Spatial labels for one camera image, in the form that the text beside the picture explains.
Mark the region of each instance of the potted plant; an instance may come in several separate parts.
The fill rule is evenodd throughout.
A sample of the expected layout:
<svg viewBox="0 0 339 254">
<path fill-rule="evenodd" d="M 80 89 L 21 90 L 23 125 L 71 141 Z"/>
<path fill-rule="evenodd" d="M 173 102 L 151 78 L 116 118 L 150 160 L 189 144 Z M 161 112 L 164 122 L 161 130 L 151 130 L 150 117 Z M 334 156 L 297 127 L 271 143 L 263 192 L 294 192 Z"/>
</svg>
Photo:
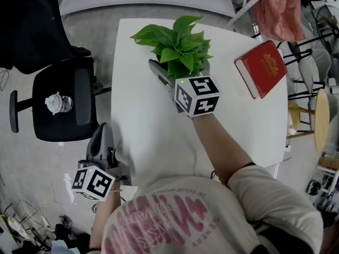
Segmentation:
<svg viewBox="0 0 339 254">
<path fill-rule="evenodd" d="M 167 76 L 175 79 L 196 76 L 201 70 L 209 69 L 208 55 L 210 40 L 203 38 L 204 31 L 192 34 L 194 21 L 202 17 L 182 16 L 173 24 L 173 29 L 149 24 L 131 36 L 138 45 L 155 47 L 160 66 L 167 71 Z"/>
</svg>

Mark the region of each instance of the pink print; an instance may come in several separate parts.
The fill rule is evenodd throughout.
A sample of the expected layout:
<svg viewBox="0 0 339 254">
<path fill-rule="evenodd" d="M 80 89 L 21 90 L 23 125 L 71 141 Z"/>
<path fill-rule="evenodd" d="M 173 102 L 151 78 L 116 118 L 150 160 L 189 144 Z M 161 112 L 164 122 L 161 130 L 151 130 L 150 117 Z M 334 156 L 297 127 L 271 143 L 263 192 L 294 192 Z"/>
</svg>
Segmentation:
<svg viewBox="0 0 339 254">
<path fill-rule="evenodd" d="M 139 214 L 137 215 L 140 216 L 138 217 L 138 221 L 139 223 L 141 223 L 144 231 L 147 233 L 151 243 L 154 246 L 157 245 L 157 241 L 159 243 L 162 243 L 162 235 L 167 238 L 166 241 L 171 241 L 170 236 L 168 235 L 166 230 L 161 228 L 160 220 L 158 216 L 154 213 L 146 196 L 137 197 L 137 206 L 139 210 Z"/>
<path fill-rule="evenodd" d="M 116 224 L 110 226 L 110 239 L 104 240 L 107 254 L 127 254 L 129 250 L 135 254 L 150 253 L 151 247 L 158 248 L 173 240 L 183 246 L 193 231 L 203 231 L 200 221 L 208 211 L 199 198 L 163 194 L 153 194 L 152 198 L 150 202 L 147 196 L 139 196 L 121 206 Z"/>
<path fill-rule="evenodd" d="M 164 195 L 160 195 L 159 197 L 162 201 L 166 200 Z M 176 213 L 174 212 L 174 210 L 170 210 L 170 213 L 175 221 L 175 223 L 182 229 L 182 231 L 189 237 L 191 237 L 191 231 L 188 225 L 188 222 L 191 223 L 191 225 L 195 228 L 196 231 L 202 231 L 203 230 L 203 223 L 198 222 L 196 223 L 192 217 L 192 215 L 190 214 L 190 212 L 187 209 L 186 204 L 184 203 L 184 201 L 181 199 L 180 196 L 178 195 L 174 195 L 173 196 L 176 205 L 179 208 L 179 212 L 181 215 L 181 221 L 179 219 L 179 217 L 176 215 Z"/>
<path fill-rule="evenodd" d="M 191 200 L 190 197 L 186 197 L 186 203 L 187 206 L 190 210 L 190 213 L 196 213 L 198 215 L 198 217 L 200 218 L 200 220 L 204 220 L 204 214 L 207 213 L 207 209 L 205 207 L 205 205 L 201 202 L 200 199 L 196 199 L 195 201 Z"/>
<path fill-rule="evenodd" d="M 123 206 L 122 210 L 123 210 L 125 217 L 128 218 L 126 206 Z M 125 233 L 125 236 L 127 238 L 129 245 L 133 248 L 133 250 L 136 252 L 136 254 L 142 254 L 142 250 L 140 249 L 137 242 L 135 241 L 134 236 L 129 231 L 129 228 L 132 230 L 133 234 L 141 234 L 140 229 L 138 227 L 138 224 L 137 223 L 135 223 L 135 224 L 129 223 L 128 227 L 127 227 L 127 225 L 124 225 L 124 226 L 122 226 L 122 229 Z"/>
<path fill-rule="evenodd" d="M 105 239 L 104 251 L 107 254 L 115 254 L 110 239 L 108 237 Z"/>
<path fill-rule="evenodd" d="M 117 215 L 118 221 L 119 218 L 122 218 L 121 212 Z M 110 232 L 111 232 L 111 240 L 114 245 L 114 249 L 117 251 L 118 254 L 125 254 L 128 253 L 128 247 L 126 240 L 123 236 L 123 234 L 120 234 L 117 227 L 113 224 L 110 226 Z"/>
<path fill-rule="evenodd" d="M 171 224 L 169 218 L 168 218 L 168 215 L 166 214 L 166 211 L 165 209 L 161 206 L 160 204 L 160 200 L 158 199 L 158 196 L 157 195 L 153 195 L 153 200 L 155 202 L 155 204 L 157 205 L 162 217 L 165 219 L 166 221 L 166 227 L 167 227 L 167 230 L 171 231 L 173 233 L 173 236 L 176 238 L 176 240 L 181 244 L 181 245 L 184 245 L 185 244 L 185 241 L 184 239 L 181 237 L 181 235 L 177 232 L 177 230 L 173 227 L 173 225 Z"/>
</svg>

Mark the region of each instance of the chair armrest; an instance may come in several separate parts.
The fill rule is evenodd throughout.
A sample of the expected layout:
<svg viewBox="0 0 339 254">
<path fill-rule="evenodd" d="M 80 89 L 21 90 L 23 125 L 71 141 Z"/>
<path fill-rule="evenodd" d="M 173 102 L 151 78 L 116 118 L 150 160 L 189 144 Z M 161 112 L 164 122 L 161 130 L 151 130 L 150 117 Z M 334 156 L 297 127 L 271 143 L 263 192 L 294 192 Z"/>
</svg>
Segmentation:
<svg viewBox="0 0 339 254">
<path fill-rule="evenodd" d="M 89 70 L 76 69 L 74 73 L 74 108 L 79 126 L 90 124 L 93 120 L 93 88 Z"/>
<path fill-rule="evenodd" d="M 12 91 L 10 97 L 10 123 L 11 129 L 13 133 L 19 132 L 19 124 L 17 122 L 17 114 L 18 112 L 27 109 L 33 105 L 33 99 L 26 99 L 24 101 L 17 101 L 17 90 Z"/>
<path fill-rule="evenodd" d="M 76 53 L 76 55 L 79 57 L 89 57 L 92 54 L 91 51 L 83 47 L 72 46 L 72 48 L 73 48 L 73 51 Z"/>
<path fill-rule="evenodd" d="M 14 90 L 12 91 L 11 97 L 10 97 L 10 123 L 11 123 L 11 129 L 13 133 L 19 132 L 19 125 L 17 122 L 16 104 L 17 104 L 17 91 Z"/>
</svg>

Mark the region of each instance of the black office chair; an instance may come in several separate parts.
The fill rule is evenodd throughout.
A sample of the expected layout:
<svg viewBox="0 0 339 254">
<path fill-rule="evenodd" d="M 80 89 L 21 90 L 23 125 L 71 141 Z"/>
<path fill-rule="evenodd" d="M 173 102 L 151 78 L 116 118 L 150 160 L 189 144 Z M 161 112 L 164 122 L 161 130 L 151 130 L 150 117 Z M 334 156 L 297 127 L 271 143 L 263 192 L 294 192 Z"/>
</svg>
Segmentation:
<svg viewBox="0 0 339 254">
<path fill-rule="evenodd" d="M 0 2 L 0 67 L 13 66 L 31 74 L 55 62 L 88 57 L 85 48 L 70 45 L 61 21 L 58 0 Z"/>
<path fill-rule="evenodd" d="M 57 0 L 15 1 L 20 6 L 14 5 L 13 14 L 6 15 L 14 24 L 0 34 L 8 48 L 5 64 L 10 61 L 24 74 L 49 67 L 36 75 L 31 99 L 18 102 L 17 91 L 11 93 L 12 131 L 19 131 L 17 113 L 32 106 L 37 138 L 52 142 L 90 138 L 98 127 L 94 93 L 106 93 L 111 88 L 97 90 L 100 84 L 94 77 L 93 59 L 83 57 L 91 52 L 69 44 Z M 53 115 L 48 110 L 45 99 L 57 92 L 72 98 L 70 112 Z"/>
</svg>

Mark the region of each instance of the red book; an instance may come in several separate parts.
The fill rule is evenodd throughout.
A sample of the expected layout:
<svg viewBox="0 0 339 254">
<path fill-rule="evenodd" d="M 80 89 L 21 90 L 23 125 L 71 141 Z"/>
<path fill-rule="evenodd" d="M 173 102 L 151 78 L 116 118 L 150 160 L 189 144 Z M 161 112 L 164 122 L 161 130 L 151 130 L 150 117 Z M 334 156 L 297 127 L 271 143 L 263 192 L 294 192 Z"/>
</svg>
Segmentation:
<svg viewBox="0 0 339 254">
<path fill-rule="evenodd" d="M 255 47 L 235 61 L 253 98 L 265 97 L 287 73 L 273 41 Z"/>
</svg>

